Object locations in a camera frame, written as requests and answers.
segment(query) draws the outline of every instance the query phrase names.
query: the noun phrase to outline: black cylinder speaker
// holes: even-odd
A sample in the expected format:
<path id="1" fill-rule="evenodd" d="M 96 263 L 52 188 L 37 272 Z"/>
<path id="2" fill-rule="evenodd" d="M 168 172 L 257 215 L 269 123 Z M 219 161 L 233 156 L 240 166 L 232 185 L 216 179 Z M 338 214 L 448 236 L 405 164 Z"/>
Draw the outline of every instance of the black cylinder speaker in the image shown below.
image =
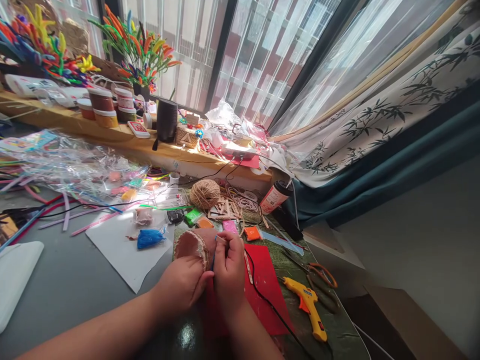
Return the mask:
<path id="1" fill-rule="evenodd" d="M 177 131 L 178 106 L 167 99 L 159 99 L 156 110 L 156 138 L 163 143 L 173 143 Z"/>

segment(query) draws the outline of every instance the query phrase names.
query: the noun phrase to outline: scissors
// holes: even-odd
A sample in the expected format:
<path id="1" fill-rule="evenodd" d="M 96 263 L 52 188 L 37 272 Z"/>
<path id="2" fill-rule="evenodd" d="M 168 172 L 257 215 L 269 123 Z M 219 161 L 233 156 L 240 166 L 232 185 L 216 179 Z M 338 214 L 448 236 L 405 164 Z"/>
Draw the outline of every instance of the scissors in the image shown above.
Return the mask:
<path id="1" fill-rule="evenodd" d="M 327 284 L 330 288 L 336 289 L 338 288 L 338 284 L 335 278 L 332 276 L 332 274 L 324 266 L 320 265 L 319 263 L 309 262 L 308 265 L 306 265 L 301 261 L 296 260 L 292 252 L 288 249 L 285 249 L 282 252 L 287 258 L 289 258 L 292 262 L 294 262 L 299 268 L 301 268 L 306 273 L 306 279 L 308 280 L 308 283 L 310 284 L 310 288 L 312 290 L 315 290 L 315 288 L 319 289 L 323 294 L 325 294 L 332 301 L 334 306 L 332 306 L 332 304 L 324 301 L 320 296 L 318 296 L 318 301 L 320 301 L 321 304 L 332 314 L 336 314 L 340 309 L 340 303 L 337 299 L 337 296 L 334 293 L 331 293 L 323 285 L 319 284 L 315 280 L 314 276 L 311 276 L 311 272 L 317 274 L 320 277 L 320 279 L 322 279 L 323 282 Z"/>

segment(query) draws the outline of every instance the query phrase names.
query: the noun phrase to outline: white wall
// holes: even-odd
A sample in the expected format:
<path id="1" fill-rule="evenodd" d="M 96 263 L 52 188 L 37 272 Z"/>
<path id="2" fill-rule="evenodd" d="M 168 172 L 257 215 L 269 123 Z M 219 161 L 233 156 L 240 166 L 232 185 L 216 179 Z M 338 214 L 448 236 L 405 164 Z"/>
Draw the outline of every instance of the white wall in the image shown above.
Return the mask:
<path id="1" fill-rule="evenodd" d="M 338 230 L 376 282 L 407 291 L 480 358 L 480 156 Z"/>

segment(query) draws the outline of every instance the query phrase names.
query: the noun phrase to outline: dark teal curtain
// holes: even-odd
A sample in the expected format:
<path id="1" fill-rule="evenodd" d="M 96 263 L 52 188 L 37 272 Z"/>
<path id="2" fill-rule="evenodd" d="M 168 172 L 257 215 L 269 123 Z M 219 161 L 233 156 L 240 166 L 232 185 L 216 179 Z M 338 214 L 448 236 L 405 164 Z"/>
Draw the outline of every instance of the dark teal curtain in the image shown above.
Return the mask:
<path id="1" fill-rule="evenodd" d="M 335 228 L 480 154 L 480 82 L 369 153 L 324 186 L 295 181 L 304 229 Z M 294 214 L 293 197 L 285 204 Z"/>

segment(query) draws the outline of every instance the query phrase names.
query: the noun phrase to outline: hand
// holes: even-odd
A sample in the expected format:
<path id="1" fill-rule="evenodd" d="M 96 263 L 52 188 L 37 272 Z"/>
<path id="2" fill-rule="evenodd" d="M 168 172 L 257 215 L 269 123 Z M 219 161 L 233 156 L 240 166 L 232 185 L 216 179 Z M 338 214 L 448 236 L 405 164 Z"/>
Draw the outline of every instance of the hand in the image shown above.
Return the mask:
<path id="1" fill-rule="evenodd" d="M 228 250 L 223 242 L 217 241 L 215 249 L 215 293 L 224 319 L 228 322 L 240 311 L 245 298 L 244 242 L 233 232 L 222 231 L 217 236 L 228 241 Z"/>
<path id="2" fill-rule="evenodd" d="M 213 271 L 205 271 L 199 256 L 174 260 L 150 290 L 152 306 L 162 320 L 188 311 L 203 293 Z"/>

